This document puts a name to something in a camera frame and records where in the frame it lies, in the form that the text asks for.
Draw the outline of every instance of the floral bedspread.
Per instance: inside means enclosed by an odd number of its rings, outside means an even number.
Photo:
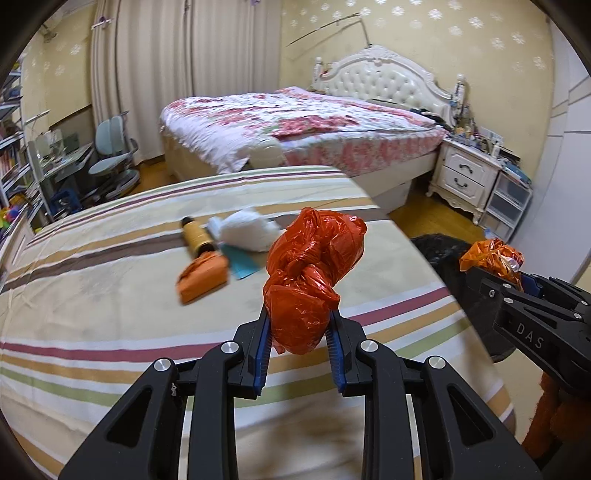
[[[428,153],[445,135],[421,115],[297,87],[177,100],[161,124],[218,173],[239,171],[266,150],[277,165],[322,164],[355,176]]]

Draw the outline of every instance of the drawer handle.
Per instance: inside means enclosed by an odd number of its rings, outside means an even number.
[[[455,181],[456,182],[456,185],[458,187],[460,187],[461,189],[465,189],[468,186],[467,183],[465,183],[464,185],[460,185],[460,182],[458,182],[457,179],[453,179],[453,181]]]
[[[468,165],[462,165],[462,164],[460,164],[460,168],[467,168],[468,171],[470,172],[470,175],[473,175],[474,174],[474,171]]]

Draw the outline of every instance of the wallpaper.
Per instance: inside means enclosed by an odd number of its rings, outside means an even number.
[[[530,0],[284,0],[281,86],[308,87],[317,56],[332,63],[364,48],[355,19],[287,47],[356,12],[371,43],[416,61],[442,88],[453,89],[463,73],[476,123],[502,135],[534,175],[550,117],[553,53],[545,15]]]
[[[36,33],[23,52],[25,56],[22,61],[21,94],[23,95],[23,98],[21,107],[24,120],[47,110],[45,75],[43,72],[43,47],[43,36],[40,33]],[[19,118],[20,115],[18,114],[18,111],[16,111],[13,114],[12,119],[17,121]],[[47,131],[48,128],[48,119],[47,116],[44,116],[34,124],[31,123],[25,127],[26,139],[32,140],[41,132]]]
[[[48,43],[38,32],[25,49],[23,102],[26,116],[51,110],[35,126],[35,133],[92,103],[90,93],[90,26],[96,4],[64,17]]]

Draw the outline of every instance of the orange plastic bag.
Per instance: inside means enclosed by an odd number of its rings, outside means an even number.
[[[503,240],[493,238],[476,242],[460,259],[460,271],[465,272],[472,267],[482,267],[489,273],[508,280],[519,286],[521,290],[521,273],[523,255],[515,248],[505,245]]]
[[[262,292],[279,353],[318,345],[339,306],[333,287],[363,255],[366,231],[361,218],[305,207],[272,245]]]

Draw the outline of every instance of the red plastic bag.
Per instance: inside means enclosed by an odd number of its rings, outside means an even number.
[[[272,245],[262,292],[279,353],[318,345],[339,306],[333,287],[363,255],[366,231],[361,218],[305,207]]]

